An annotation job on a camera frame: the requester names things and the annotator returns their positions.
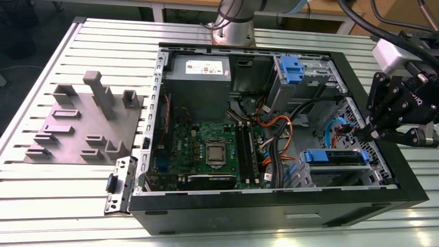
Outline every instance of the open computer tower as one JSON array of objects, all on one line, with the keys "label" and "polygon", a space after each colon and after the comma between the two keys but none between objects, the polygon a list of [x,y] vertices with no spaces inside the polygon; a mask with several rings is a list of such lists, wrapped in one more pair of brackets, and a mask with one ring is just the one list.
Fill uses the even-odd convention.
[{"label": "open computer tower", "polygon": [[[352,225],[428,200],[396,144],[355,137],[367,93],[341,53],[160,44],[156,61],[142,145],[116,162],[105,214],[130,213],[152,235],[255,231]],[[321,97],[279,136],[275,174],[285,120],[259,123]]]}]

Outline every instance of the blue latch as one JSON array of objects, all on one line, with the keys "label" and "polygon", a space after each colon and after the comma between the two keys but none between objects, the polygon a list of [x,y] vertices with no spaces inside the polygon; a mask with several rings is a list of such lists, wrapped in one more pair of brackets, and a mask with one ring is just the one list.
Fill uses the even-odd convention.
[{"label": "blue latch", "polygon": [[365,163],[371,161],[369,155],[364,150],[361,151],[361,156]]},{"label": "blue latch", "polygon": [[329,161],[327,152],[324,150],[311,150],[304,153],[305,162],[327,162]]},{"label": "blue latch", "polygon": [[299,84],[303,80],[304,72],[303,66],[297,57],[280,57],[280,68],[285,74],[285,81],[288,84]]}]

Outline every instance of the green motherboard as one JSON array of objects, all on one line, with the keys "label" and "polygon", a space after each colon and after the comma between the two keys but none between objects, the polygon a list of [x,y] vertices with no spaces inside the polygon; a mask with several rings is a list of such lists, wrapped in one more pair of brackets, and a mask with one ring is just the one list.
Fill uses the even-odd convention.
[{"label": "green motherboard", "polygon": [[[239,160],[239,152],[243,148],[237,146],[235,124],[220,123],[180,123],[174,125],[172,133],[172,149],[169,157],[157,158],[154,161],[154,172],[146,174],[152,191],[181,190],[178,184],[184,183],[188,175],[224,175],[236,177],[235,189],[263,188],[259,183],[256,143],[249,142],[252,150],[251,174],[253,180],[241,177],[243,164]],[[249,127],[251,140],[261,137],[260,127]]]}]

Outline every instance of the ram slot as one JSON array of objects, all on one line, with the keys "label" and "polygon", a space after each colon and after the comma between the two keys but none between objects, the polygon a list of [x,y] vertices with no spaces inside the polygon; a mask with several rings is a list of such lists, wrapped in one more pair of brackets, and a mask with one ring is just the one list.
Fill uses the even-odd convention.
[{"label": "ram slot", "polygon": [[245,145],[244,145],[244,140],[243,140],[241,126],[237,126],[235,129],[235,138],[236,138],[236,151],[237,151],[240,181],[245,182],[248,173],[247,173],[247,158],[245,158],[245,150],[244,150]]},{"label": "ram slot", "polygon": [[253,143],[251,140],[251,132],[248,126],[243,127],[243,138],[244,138],[244,150],[245,150],[245,167],[247,167],[247,178],[249,182],[255,182],[255,169],[253,169]]}]

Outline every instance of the power supply label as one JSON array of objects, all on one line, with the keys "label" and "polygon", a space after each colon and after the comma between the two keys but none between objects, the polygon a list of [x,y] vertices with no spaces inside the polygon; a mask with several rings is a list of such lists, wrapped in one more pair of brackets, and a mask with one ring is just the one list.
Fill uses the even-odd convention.
[{"label": "power supply label", "polygon": [[189,60],[185,62],[185,73],[198,75],[223,75],[223,62]]}]

